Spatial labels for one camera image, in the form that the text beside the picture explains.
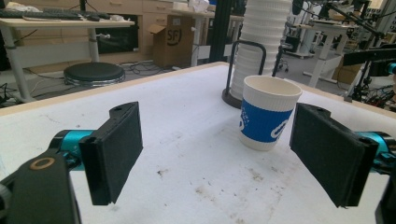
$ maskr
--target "desk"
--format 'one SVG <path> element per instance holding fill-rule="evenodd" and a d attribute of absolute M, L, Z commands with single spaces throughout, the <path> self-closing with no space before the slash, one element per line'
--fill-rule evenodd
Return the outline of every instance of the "desk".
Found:
<path fill-rule="evenodd" d="M 32 102 L 24 77 L 23 68 L 51 63 L 62 63 L 82 59 L 99 62 L 95 28 L 127 27 L 133 21 L 26 21 L 23 19 L 0 19 L 0 29 L 5 41 L 5 48 L 16 79 L 19 93 L 14 96 L 21 102 Z M 13 30 L 87 28 L 89 41 L 47 46 L 21 46 L 14 43 Z"/>
<path fill-rule="evenodd" d="M 347 37 L 348 26 L 316 21 L 314 22 L 313 26 L 298 25 L 298 27 L 302 29 L 322 31 L 327 36 L 326 41 L 323 45 L 323 49 L 319 54 L 318 62 L 315 65 L 313 73 L 304 72 L 304 75 L 311 76 L 311 80 L 309 81 L 309 86 L 316 87 L 318 80 L 320 78 L 323 78 L 328 81 L 333 81 L 328 77 L 324 77 L 323 75 L 330 74 L 332 76 L 334 69 L 341 62 L 344 46 L 346 45 L 348 40 Z M 341 35 L 342 37 L 337 46 L 337 49 L 335 50 L 335 55 L 337 55 L 337 57 L 328 59 L 328 54 L 330 47 L 332 46 L 332 41 L 334 40 L 335 37 L 339 35 Z"/>
<path fill-rule="evenodd" d="M 210 54 L 210 46 L 201 46 L 201 30 L 203 29 L 203 23 L 206 20 L 206 24 L 208 24 L 209 19 L 215 18 L 214 12 L 194 12 L 187 11 L 182 9 L 172 9 L 172 12 L 183 16 L 190 16 L 195 19 L 195 31 L 194 31 L 194 40 L 192 42 L 192 55 L 191 55 L 191 67 L 194 67 L 198 64 L 198 60 L 209 58 Z M 233 36 L 232 41 L 236 41 L 238 39 L 239 27 L 244 20 L 243 17 L 240 16 L 230 16 L 230 24 L 229 24 L 229 33 L 228 36 Z M 232 51 L 232 45 L 226 45 L 224 50 L 224 56 L 230 56 Z"/>
<path fill-rule="evenodd" d="M 227 74 L 212 63 L 0 109 L 0 179 L 57 132 L 97 129 L 110 108 L 138 101 L 144 148 L 118 202 L 92 206 L 85 174 L 70 173 L 83 223 L 375 223 L 388 177 L 370 174 L 360 206 L 336 208 L 290 150 L 292 120 L 272 151 L 239 142 L 240 110 L 221 99 Z M 307 87 L 299 101 L 352 130 L 396 136 L 394 113 Z"/>

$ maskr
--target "laboratory floor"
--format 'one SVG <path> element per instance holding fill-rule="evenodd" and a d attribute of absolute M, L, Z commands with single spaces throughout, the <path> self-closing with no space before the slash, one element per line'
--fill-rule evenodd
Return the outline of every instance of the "laboratory floor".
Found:
<path fill-rule="evenodd" d="M 300 59 L 295 56 L 288 54 L 283 54 L 283 60 L 287 62 L 284 63 L 282 69 L 277 73 L 277 77 L 287 78 L 299 83 L 307 85 L 309 83 L 310 77 L 303 75 L 303 72 L 312 72 L 317 57 Z M 125 70 L 126 78 L 125 81 L 133 80 L 141 77 L 156 76 L 158 74 L 171 72 L 171 69 L 163 69 L 153 64 L 151 61 L 139 62 L 139 63 L 125 63 L 121 64 Z M 69 94 L 77 91 L 85 91 L 89 88 L 87 87 L 77 87 L 73 85 L 65 85 L 63 72 L 47 73 L 47 74 L 34 74 L 29 71 L 25 71 L 26 79 L 30 87 L 32 96 L 37 100 L 47 99 L 59 95 Z M 4 71 L 0 73 L 0 86 L 3 88 L 0 90 L 0 96 L 4 94 L 4 84 L 7 83 L 7 92 L 11 93 L 13 89 L 17 89 L 15 80 L 12 75 L 12 71 Z M 319 80 L 317 88 L 336 95 L 345 95 L 349 85 L 344 83 L 331 83 L 324 80 Z M 13 106 L 16 102 L 9 100 L 6 103 L 0 105 Z"/>

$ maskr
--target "cup logo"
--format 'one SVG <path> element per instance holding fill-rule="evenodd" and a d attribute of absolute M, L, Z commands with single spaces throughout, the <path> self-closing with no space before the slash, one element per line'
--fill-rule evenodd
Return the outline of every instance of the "cup logo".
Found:
<path fill-rule="evenodd" d="M 282 134 L 292 110 L 271 111 L 242 101 L 239 129 L 246 137 L 258 142 L 272 143 Z"/>
<path fill-rule="evenodd" d="M 168 30 L 168 36 L 167 36 L 167 42 L 166 44 L 168 46 L 176 46 L 180 43 L 181 41 L 181 29 L 175 29 L 175 30 Z"/>

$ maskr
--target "drawer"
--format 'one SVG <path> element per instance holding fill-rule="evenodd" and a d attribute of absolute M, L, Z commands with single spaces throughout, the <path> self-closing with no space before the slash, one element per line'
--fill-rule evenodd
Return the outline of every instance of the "drawer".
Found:
<path fill-rule="evenodd" d="M 75 29 L 62 29 L 61 30 L 61 36 L 63 38 L 67 38 L 69 36 L 73 36 L 73 37 L 75 37 L 75 36 L 85 36 L 86 40 L 88 40 L 89 34 L 88 34 L 88 30 L 87 29 L 75 28 Z"/>
<path fill-rule="evenodd" d="M 151 24 L 166 26 L 167 14 L 145 13 L 143 16 L 142 41 L 140 49 L 143 54 L 151 54 L 153 34 L 148 31 Z"/>
<path fill-rule="evenodd" d="M 33 46 L 33 45 L 54 45 L 54 44 L 62 44 L 63 40 L 61 38 L 43 38 L 43 37 L 32 37 L 31 39 L 24 39 L 24 46 Z"/>
<path fill-rule="evenodd" d="M 100 12 L 141 15 L 143 4 L 142 0 L 90 0 L 90 5 Z"/>
<path fill-rule="evenodd" d="M 16 2 L 29 7 L 45 6 L 71 8 L 79 5 L 79 0 L 18 0 Z"/>
<path fill-rule="evenodd" d="M 86 42 L 88 41 L 87 36 L 68 36 L 62 38 L 64 44 L 67 43 L 76 43 L 76 42 Z"/>
<path fill-rule="evenodd" d="M 170 14 L 172 7 L 172 2 L 143 1 L 143 12 Z"/>
<path fill-rule="evenodd" d="M 53 29 L 53 30 L 19 30 L 16 31 L 18 34 L 18 37 L 23 37 L 23 39 L 29 39 L 32 37 L 37 37 L 37 36 L 46 36 L 46 37 L 54 37 L 54 38 L 59 38 L 61 37 L 61 29 Z"/>

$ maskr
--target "black metal frame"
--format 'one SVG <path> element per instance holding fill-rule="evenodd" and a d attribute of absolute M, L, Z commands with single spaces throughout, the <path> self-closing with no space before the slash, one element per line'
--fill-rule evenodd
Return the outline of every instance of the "black metal frame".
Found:
<path fill-rule="evenodd" d="M 216 4 L 215 19 L 213 20 L 212 44 L 209 54 L 210 63 L 223 61 L 231 8 L 231 0 L 221 0 Z"/>
<path fill-rule="evenodd" d="M 231 83 L 231 73 L 233 71 L 233 60 L 234 60 L 234 55 L 235 55 L 235 49 L 236 49 L 236 46 L 238 46 L 239 44 L 246 44 L 246 45 L 258 47 L 262 50 L 262 61 L 260 63 L 259 75 L 262 74 L 262 69 L 264 68 L 265 58 L 267 56 L 267 51 L 262 44 L 252 42 L 252 41 L 247 41 L 247 40 L 237 40 L 233 43 L 233 49 L 231 51 L 231 58 L 230 58 L 230 66 L 228 69 L 227 85 L 226 85 L 224 91 L 222 92 L 221 98 L 228 105 L 231 105 L 238 109 L 241 108 L 242 101 L 234 98 L 230 94 L 230 83 Z"/>
<path fill-rule="evenodd" d="M 386 144 L 389 153 L 393 153 L 394 139 L 389 138 Z M 378 143 L 374 139 L 358 135 L 332 119 L 329 110 L 315 105 L 297 104 L 290 148 L 337 207 L 359 205 L 370 168 L 374 167 L 373 161 L 377 158 L 377 147 Z M 389 165 L 391 169 L 384 170 L 389 173 L 389 182 L 375 209 L 377 224 L 396 222 L 396 163 L 392 165 L 389 161 Z"/>
<path fill-rule="evenodd" d="M 118 105 L 90 135 L 63 148 L 70 130 L 57 133 L 49 148 L 0 181 L 9 190 L 0 196 L 0 224 L 81 223 L 69 171 L 85 167 L 93 205 L 115 203 L 143 148 L 138 102 Z"/>
<path fill-rule="evenodd" d="M 371 62 L 381 60 L 394 60 L 396 58 L 395 47 L 396 45 L 384 45 L 380 48 L 367 49 L 360 52 L 347 53 L 344 55 L 343 66 L 364 63 L 364 67 L 361 71 L 361 76 L 359 78 L 358 84 L 355 86 L 352 94 L 346 97 L 346 100 L 349 101 L 350 99 L 348 97 L 351 97 L 352 100 L 361 101 L 363 80 L 367 80 L 368 82 L 370 80 L 370 75 L 367 72 L 369 70 Z"/>

